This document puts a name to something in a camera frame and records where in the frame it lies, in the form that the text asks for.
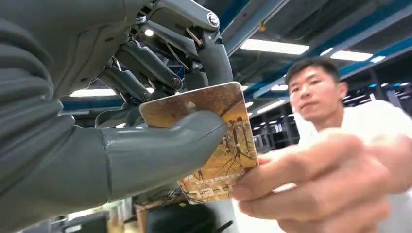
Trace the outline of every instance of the ceiling light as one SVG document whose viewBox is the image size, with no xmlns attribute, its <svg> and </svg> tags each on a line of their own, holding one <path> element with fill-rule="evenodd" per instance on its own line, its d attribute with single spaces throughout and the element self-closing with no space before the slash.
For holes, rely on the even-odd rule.
<svg viewBox="0 0 412 233">
<path fill-rule="evenodd" d="M 398 92 L 397 94 L 395 93 L 395 96 L 396 97 L 399 97 L 399 96 L 403 96 L 403 95 L 406 95 L 407 93 L 405 93 L 405 92 Z"/>
<path fill-rule="evenodd" d="M 383 59 L 385 59 L 385 56 L 377 56 L 377 57 L 373 58 L 371 60 L 371 62 L 378 63 L 378 62 L 382 61 Z"/>
<path fill-rule="evenodd" d="M 90 111 L 82 111 L 82 110 L 77 110 L 77 111 L 63 111 L 60 112 L 60 115 L 87 115 L 90 114 Z"/>
<path fill-rule="evenodd" d="M 300 55 L 306 52 L 306 50 L 309 49 L 309 46 L 281 43 L 281 42 L 274 42 L 274 41 L 248 39 L 241 46 L 241 49 Z"/>
<path fill-rule="evenodd" d="M 247 103 L 246 103 L 246 108 L 252 106 L 252 104 L 253 104 L 253 102 L 247 102 Z"/>
<path fill-rule="evenodd" d="M 350 51 L 338 51 L 334 53 L 330 58 L 339 60 L 348 60 L 355 62 L 363 62 L 371 58 L 373 54 L 364 52 L 350 52 Z"/>
<path fill-rule="evenodd" d="M 374 95 L 373 93 L 370 94 L 369 97 L 371 98 L 371 100 L 376 100 L 376 97 L 375 97 L 375 95 Z"/>
<path fill-rule="evenodd" d="M 321 53 L 321 56 L 323 56 L 323 55 L 325 55 L 325 54 L 328 54 L 329 52 L 332 51 L 332 49 L 333 49 L 333 48 L 329 48 L 329 49 L 323 51 L 323 52 Z"/>
<path fill-rule="evenodd" d="M 361 101 L 361 102 L 359 102 L 359 103 L 366 103 L 366 102 L 369 102 L 369 101 L 371 101 L 371 99 L 362 100 L 362 101 Z"/>
<path fill-rule="evenodd" d="M 288 90 L 288 86 L 287 85 L 274 85 L 271 88 L 272 91 L 286 91 Z"/>
<path fill-rule="evenodd" d="M 71 97 L 115 96 L 112 89 L 84 89 L 73 92 Z"/>
<path fill-rule="evenodd" d="M 269 110 L 271 110 L 271 109 L 274 109 L 274 108 L 282 105 L 284 102 L 286 102 L 286 100 L 276 101 L 275 103 L 269 104 L 268 106 L 259 109 L 256 113 L 257 113 L 257 114 L 261 114 L 261 113 L 267 112 L 267 111 L 269 111 Z"/>
<path fill-rule="evenodd" d="M 144 31 L 144 34 L 145 34 L 146 36 L 153 36 L 155 33 L 154 33 L 152 30 L 150 30 L 150 29 L 146 29 L 146 30 Z"/>
<path fill-rule="evenodd" d="M 355 97 L 355 98 L 346 100 L 344 103 L 348 103 L 348 102 L 351 102 L 351 101 L 354 101 L 354 100 L 359 100 L 359 99 L 364 98 L 365 96 L 366 96 L 366 95 L 361 95 L 361 96 L 358 96 L 358 97 Z"/>
</svg>

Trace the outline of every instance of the robotic hand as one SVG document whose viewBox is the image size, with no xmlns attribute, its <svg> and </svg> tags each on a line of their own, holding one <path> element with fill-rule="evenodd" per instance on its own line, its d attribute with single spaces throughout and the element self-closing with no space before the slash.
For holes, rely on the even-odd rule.
<svg viewBox="0 0 412 233">
<path fill-rule="evenodd" d="M 147 28 L 155 39 L 140 36 Z M 232 80 L 218 28 L 216 15 L 191 0 L 3 0 L 0 232 L 136 195 L 200 168 L 226 133 L 211 112 L 171 129 L 80 128 L 59 114 L 59 98 L 99 77 L 125 104 L 96 125 L 116 118 L 133 126 L 144 101 L 183 84 L 191 90 Z M 187 69 L 184 82 L 153 51 Z M 151 96 L 145 85 L 155 88 Z"/>
</svg>

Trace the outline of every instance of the nose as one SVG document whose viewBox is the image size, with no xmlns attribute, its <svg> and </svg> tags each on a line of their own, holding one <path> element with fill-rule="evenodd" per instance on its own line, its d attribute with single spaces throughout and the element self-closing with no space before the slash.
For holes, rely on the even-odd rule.
<svg viewBox="0 0 412 233">
<path fill-rule="evenodd" d="M 300 89 L 300 98 L 305 99 L 311 96 L 310 88 L 307 85 L 303 85 Z"/>
</svg>

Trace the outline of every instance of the blue ceiling beam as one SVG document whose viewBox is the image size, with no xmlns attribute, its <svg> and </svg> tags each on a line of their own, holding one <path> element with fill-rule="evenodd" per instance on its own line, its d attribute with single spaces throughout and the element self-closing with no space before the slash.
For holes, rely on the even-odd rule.
<svg viewBox="0 0 412 233">
<path fill-rule="evenodd" d="M 412 51 L 412 36 L 409 36 L 401 41 L 398 41 L 378 52 L 375 53 L 375 55 L 370 58 L 367 61 L 364 62 L 355 62 L 353 64 L 350 64 L 344 68 L 342 68 L 339 71 L 339 74 L 341 76 L 341 79 L 344 80 L 352 75 L 355 75 L 363 70 L 372 68 L 380 63 L 383 63 L 385 61 L 388 61 L 392 58 L 395 58 L 399 55 L 402 55 L 406 52 Z M 381 62 L 378 63 L 373 63 L 371 62 L 372 59 L 374 59 L 375 57 L 378 56 L 384 56 L 385 59 L 382 60 Z M 279 98 L 279 97 L 288 97 L 289 94 L 287 91 L 283 91 L 283 92 L 273 92 L 273 91 L 269 91 L 265 94 L 263 94 L 262 96 L 260 96 L 257 99 L 266 99 L 266 98 Z"/>
<path fill-rule="evenodd" d="M 410 1 L 394 0 L 389 5 L 379 7 L 374 13 L 366 16 L 355 25 L 330 38 L 321 45 L 315 48 L 310 48 L 301 57 L 295 59 L 294 62 L 303 58 L 319 56 L 320 53 L 329 48 L 336 47 L 340 50 L 344 50 L 371 35 L 380 32 L 384 28 L 398 22 L 410 14 L 412 14 L 412 3 Z M 249 87 L 249 89 L 245 91 L 245 95 L 252 96 L 252 98 L 255 99 L 270 91 L 273 85 L 283 83 L 284 80 L 282 79 L 282 76 L 285 75 L 294 62 L 283 67 L 265 80 Z"/>
<path fill-rule="evenodd" d="M 259 29 L 261 23 L 266 23 L 291 0 L 267 0 L 253 16 L 238 29 L 237 33 L 225 41 L 227 55 L 232 55 L 240 48 L 243 42 L 249 39 Z"/>
<path fill-rule="evenodd" d="M 220 19 L 220 32 L 222 33 L 225 29 L 233 22 L 235 17 L 242 11 L 242 9 L 249 3 L 250 0 L 233 0 L 230 2 L 229 6 L 223 11 Z"/>
<path fill-rule="evenodd" d="M 74 111 L 80 109 L 121 107 L 123 100 L 80 100 L 62 101 L 64 111 Z"/>
</svg>

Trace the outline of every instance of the screw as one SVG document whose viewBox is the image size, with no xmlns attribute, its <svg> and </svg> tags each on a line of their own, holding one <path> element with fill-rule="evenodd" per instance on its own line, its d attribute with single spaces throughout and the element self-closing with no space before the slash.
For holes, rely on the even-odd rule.
<svg viewBox="0 0 412 233">
<path fill-rule="evenodd" d="M 182 83 L 182 81 L 179 78 L 173 78 L 172 79 L 172 85 L 174 87 L 180 87 L 181 83 Z"/>
<path fill-rule="evenodd" d="M 150 98 L 150 93 L 149 92 L 145 92 L 143 94 L 143 99 L 148 100 Z"/>
<path fill-rule="evenodd" d="M 217 28 L 219 26 L 219 18 L 215 13 L 209 12 L 207 14 L 207 20 L 213 27 Z"/>
</svg>

